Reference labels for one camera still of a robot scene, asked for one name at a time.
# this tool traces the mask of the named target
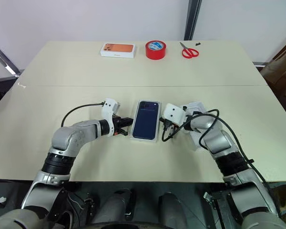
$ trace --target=white table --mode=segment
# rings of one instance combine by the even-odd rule
[[[76,78],[72,78],[68,71],[61,74],[65,71],[62,66],[58,68],[54,65],[51,66],[52,70],[48,68],[48,74],[42,81],[37,77],[41,75],[39,72],[41,68],[37,62],[42,65],[42,60],[45,61],[51,55],[49,47],[52,47],[53,53],[57,54],[59,48],[68,46],[68,44],[71,44],[73,48],[89,46],[97,49],[95,46],[100,47],[101,43],[50,42],[0,102],[0,178],[32,180],[37,170],[43,165],[51,137],[60,127],[63,116],[78,105],[96,103],[110,97],[121,103],[118,112],[120,116],[133,117],[139,99],[157,100],[163,106],[167,103],[181,105],[201,101],[207,109],[218,108],[221,112],[220,116],[234,129],[244,151],[249,158],[255,160],[255,166],[265,179],[268,181],[286,180],[285,111],[241,48],[229,42],[217,42],[217,46],[214,43],[216,42],[210,42],[214,47],[226,46],[227,50],[235,48],[235,52],[239,51],[239,55],[234,58],[234,66],[242,66],[241,62],[244,62],[243,68],[245,69],[238,69],[238,71],[234,69],[235,74],[232,77],[228,74],[231,71],[229,63],[223,65],[222,68],[217,65],[217,76],[213,75],[208,78],[202,75],[200,80],[202,85],[195,85],[199,80],[196,74],[193,74],[194,79],[186,76],[187,74],[181,74],[178,77],[159,74],[158,77],[162,80],[156,80],[157,86],[148,85],[149,81],[141,79],[143,73],[136,72],[135,69],[132,69],[132,77],[129,73],[121,76],[124,81],[116,81],[117,71],[112,70],[112,74],[107,75],[107,80],[93,74],[89,77],[85,76],[87,85],[84,86],[77,84],[77,82],[84,82],[83,74],[79,74],[78,81],[76,81]],[[175,46],[180,45],[178,42],[170,42],[165,58],[169,55],[180,54],[180,50],[173,53]],[[77,53],[77,56],[80,55],[86,55],[85,49]],[[143,55],[144,52],[138,52],[135,59],[130,61],[140,66],[136,58],[141,58],[142,65],[158,68],[155,64],[157,62],[144,60]],[[97,55],[94,59],[99,63],[102,61],[122,63],[121,59],[99,58]],[[167,68],[174,68],[174,62],[166,63],[166,65]],[[190,71],[191,67],[194,69],[194,64],[187,65],[185,72],[193,72],[193,70]],[[66,66],[68,70],[72,68],[77,68],[77,65]],[[239,77],[239,75],[244,76],[244,72],[248,74],[247,79]],[[190,86],[185,86],[184,80],[180,81],[182,77],[184,79],[187,77]],[[135,83],[135,79],[138,80],[138,84],[132,86],[131,83]],[[101,108],[86,107],[77,110],[67,118],[65,124],[72,125],[88,119],[101,119]],[[189,135],[178,133],[176,138],[166,143],[161,142],[160,138],[156,144],[153,144],[134,141],[122,135],[104,136],[88,143],[75,160],[71,170],[71,180],[222,182],[222,175],[207,151],[195,149]]]

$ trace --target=scissor handle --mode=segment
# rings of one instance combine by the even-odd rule
[[[191,48],[183,49],[182,56],[187,59],[191,59],[192,57],[199,56],[199,51],[197,51],[196,49],[191,49]]]

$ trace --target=red tape roll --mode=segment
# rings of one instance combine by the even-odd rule
[[[166,44],[162,41],[150,41],[145,45],[146,56],[152,60],[159,60],[165,56]]]

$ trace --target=red scissors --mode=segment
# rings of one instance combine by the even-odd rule
[[[183,57],[187,59],[191,59],[193,57],[199,56],[199,51],[197,51],[196,49],[187,48],[184,44],[182,43],[180,44],[183,47],[183,50],[182,50]]]

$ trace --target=floor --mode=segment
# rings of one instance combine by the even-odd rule
[[[94,195],[100,198],[101,206],[115,191],[123,188],[134,188],[137,192],[137,202],[133,221],[158,223],[158,198],[165,192],[174,193],[180,200],[187,218],[188,228],[209,229],[220,227],[215,210],[203,199],[208,184],[203,183],[173,183],[173,182],[83,182],[77,195],[85,199]],[[0,216],[12,209],[19,208],[30,183],[0,183],[0,195],[3,190],[13,190],[8,197],[5,208],[0,209]],[[206,220],[205,209],[211,212],[213,220]]]

